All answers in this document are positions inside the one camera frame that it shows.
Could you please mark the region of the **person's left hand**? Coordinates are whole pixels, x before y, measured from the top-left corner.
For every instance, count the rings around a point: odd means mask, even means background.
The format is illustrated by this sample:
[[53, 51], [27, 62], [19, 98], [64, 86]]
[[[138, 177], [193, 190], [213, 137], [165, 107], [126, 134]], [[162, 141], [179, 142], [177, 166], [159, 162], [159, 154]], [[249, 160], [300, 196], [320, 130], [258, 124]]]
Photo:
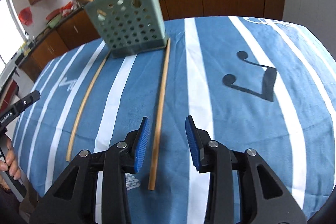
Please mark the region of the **person's left hand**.
[[21, 178], [21, 169], [19, 168], [17, 157], [15, 156], [15, 151], [12, 146], [11, 139], [5, 135], [6, 137], [6, 147], [8, 149], [7, 154], [5, 156], [6, 160], [1, 161], [1, 172], [9, 171], [10, 176], [14, 180], [19, 180]]

